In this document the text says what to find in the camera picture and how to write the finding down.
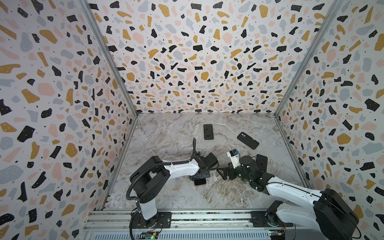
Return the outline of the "black phone case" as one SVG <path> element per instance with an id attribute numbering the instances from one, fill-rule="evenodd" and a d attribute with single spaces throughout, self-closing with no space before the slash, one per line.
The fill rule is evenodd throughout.
<path id="1" fill-rule="evenodd" d="M 237 136 L 237 139 L 243 144 L 245 144 L 246 146 L 248 146 L 249 148 L 251 148 L 252 150 L 255 150 L 260 144 L 258 141 L 256 141 L 255 139 L 253 139 L 252 137 L 250 137 L 248 134 L 244 132 L 241 132 Z"/>

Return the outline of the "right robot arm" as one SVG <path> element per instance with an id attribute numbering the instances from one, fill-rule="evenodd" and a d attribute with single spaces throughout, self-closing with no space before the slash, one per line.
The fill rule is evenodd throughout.
<path id="1" fill-rule="evenodd" d="M 224 180 L 240 179 L 254 190 L 277 198 L 265 212 L 266 224 L 304 226 L 328 240 L 355 239 L 359 218 L 334 190 L 312 190 L 288 183 L 267 172 L 266 156 L 236 154 L 230 159 L 226 167 L 217 169 Z"/>

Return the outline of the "silver edged phone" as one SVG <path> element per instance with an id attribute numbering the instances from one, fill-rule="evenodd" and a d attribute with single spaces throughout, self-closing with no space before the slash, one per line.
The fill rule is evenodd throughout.
<path id="1" fill-rule="evenodd" d="M 207 183 L 206 179 L 194 180 L 195 186 L 202 186 L 202 185 L 205 185 L 206 183 Z"/>

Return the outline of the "blue edged phone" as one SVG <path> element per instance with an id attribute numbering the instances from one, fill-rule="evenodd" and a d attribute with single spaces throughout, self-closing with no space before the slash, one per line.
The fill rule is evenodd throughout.
<path id="1" fill-rule="evenodd" d="M 258 174 L 261 175 L 262 173 L 266 173 L 267 165 L 268 165 L 268 157 L 263 155 L 257 155 L 256 162 L 258 166 Z"/>

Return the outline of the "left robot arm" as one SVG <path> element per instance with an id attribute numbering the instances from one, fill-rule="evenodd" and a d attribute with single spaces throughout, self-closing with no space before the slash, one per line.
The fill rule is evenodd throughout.
<path id="1" fill-rule="evenodd" d="M 212 153 L 203 157 L 194 152 L 190 159 L 176 162 L 153 156 L 131 175 L 126 199 L 135 202 L 142 219 L 151 220 L 158 214 L 156 197 L 169 180 L 189 177 L 193 182 L 204 182 L 218 166 Z"/>

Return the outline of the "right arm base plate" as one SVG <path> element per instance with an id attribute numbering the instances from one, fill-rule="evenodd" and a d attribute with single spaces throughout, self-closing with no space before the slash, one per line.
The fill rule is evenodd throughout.
<path id="1" fill-rule="evenodd" d="M 283 223 L 277 218 L 270 220 L 266 211 L 251 211 L 250 213 L 250 222 L 254 228 L 283 228 L 294 226 L 292 223 Z"/>

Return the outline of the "purple edged phone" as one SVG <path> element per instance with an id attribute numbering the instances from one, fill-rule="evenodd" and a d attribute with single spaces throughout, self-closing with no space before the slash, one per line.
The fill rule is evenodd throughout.
<path id="1" fill-rule="evenodd" d="M 214 131 L 212 124 L 206 124 L 203 126 L 204 130 L 204 139 L 205 140 L 213 140 L 214 139 Z"/>

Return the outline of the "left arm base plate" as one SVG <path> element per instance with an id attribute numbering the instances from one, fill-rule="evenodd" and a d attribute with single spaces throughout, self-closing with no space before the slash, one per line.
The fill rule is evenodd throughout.
<path id="1" fill-rule="evenodd" d="M 130 226 L 133 229 L 169 229 L 171 227 L 172 213 L 158 212 L 154 217 L 145 220 L 139 212 L 132 213 Z"/>

